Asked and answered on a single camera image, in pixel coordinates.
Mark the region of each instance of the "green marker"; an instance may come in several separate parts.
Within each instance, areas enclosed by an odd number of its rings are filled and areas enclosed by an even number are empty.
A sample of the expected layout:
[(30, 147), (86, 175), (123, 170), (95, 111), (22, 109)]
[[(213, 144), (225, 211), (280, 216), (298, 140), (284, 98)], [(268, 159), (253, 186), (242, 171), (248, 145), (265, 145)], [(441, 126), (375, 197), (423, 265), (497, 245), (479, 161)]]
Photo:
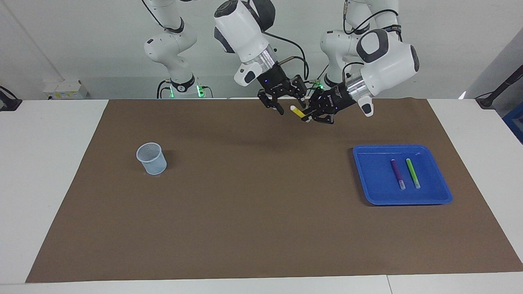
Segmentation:
[(414, 186), (416, 186), (416, 189), (420, 189), (421, 185), (418, 181), (418, 176), (416, 176), (416, 172), (414, 171), (414, 167), (412, 166), (412, 161), (410, 158), (407, 158), (407, 166), (408, 171), (411, 173), (412, 180), (414, 181)]

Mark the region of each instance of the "purple marker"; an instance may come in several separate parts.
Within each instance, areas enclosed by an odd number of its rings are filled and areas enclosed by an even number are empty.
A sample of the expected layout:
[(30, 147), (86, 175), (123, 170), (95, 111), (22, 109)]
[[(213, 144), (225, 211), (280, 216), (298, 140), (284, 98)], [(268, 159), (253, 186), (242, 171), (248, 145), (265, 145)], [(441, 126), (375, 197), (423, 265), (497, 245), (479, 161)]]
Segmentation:
[(395, 159), (391, 160), (391, 165), (394, 170), (394, 175), (396, 175), (397, 183), (400, 185), (402, 190), (405, 190), (405, 182), (403, 181), (403, 177), (401, 176), (400, 169), (397, 167)]

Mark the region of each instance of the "translucent plastic cup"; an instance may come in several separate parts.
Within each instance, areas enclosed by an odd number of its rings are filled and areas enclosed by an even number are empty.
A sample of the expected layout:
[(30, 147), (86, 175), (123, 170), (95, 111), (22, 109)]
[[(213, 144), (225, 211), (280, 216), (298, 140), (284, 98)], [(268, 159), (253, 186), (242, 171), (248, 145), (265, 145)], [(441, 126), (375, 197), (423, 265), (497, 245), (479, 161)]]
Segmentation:
[(156, 143), (146, 143), (136, 151), (136, 158), (143, 164), (150, 175), (159, 175), (167, 168), (162, 147)]

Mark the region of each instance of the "yellow marker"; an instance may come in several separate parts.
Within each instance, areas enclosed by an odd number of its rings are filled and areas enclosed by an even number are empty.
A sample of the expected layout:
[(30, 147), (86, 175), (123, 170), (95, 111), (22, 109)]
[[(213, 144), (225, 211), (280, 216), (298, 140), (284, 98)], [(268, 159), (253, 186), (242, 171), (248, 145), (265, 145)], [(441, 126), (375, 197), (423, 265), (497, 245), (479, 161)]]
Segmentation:
[(305, 117), (305, 114), (303, 112), (301, 112), (301, 110), (297, 109), (296, 106), (292, 105), (291, 106), (291, 110), (292, 110), (293, 113), (295, 113), (300, 118), (304, 118)]

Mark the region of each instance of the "marker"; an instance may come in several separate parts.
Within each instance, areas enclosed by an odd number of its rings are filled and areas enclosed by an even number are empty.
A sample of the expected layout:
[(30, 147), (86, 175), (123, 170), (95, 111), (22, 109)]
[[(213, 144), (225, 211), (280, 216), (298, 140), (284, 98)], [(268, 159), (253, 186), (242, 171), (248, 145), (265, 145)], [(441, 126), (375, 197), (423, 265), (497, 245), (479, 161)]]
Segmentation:
[(402, 190), (405, 190), (405, 182), (403, 181), (403, 177), (401, 176), (400, 169), (397, 167), (395, 159), (391, 160), (391, 165), (394, 170), (394, 175), (396, 175), (397, 183), (400, 185)]
[(421, 185), (418, 181), (418, 176), (416, 175), (416, 172), (414, 171), (414, 167), (412, 166), (412, 161), (410, 158), (407, 158), (407, 166), (408, 171), (411, 173), (412, 180), (414, 181), (414, 186), (416, 186), (416, 189), (420, 189)]
[(291, 106), (291, 111), (293, 113), (295, 113), (297, 116), (299, 116), (300, 118), (305, 117), (305, 114), (303, 112), (301, 112), (301, 110), (297, 109), (296, 106), (294, 106), (294, 105)]

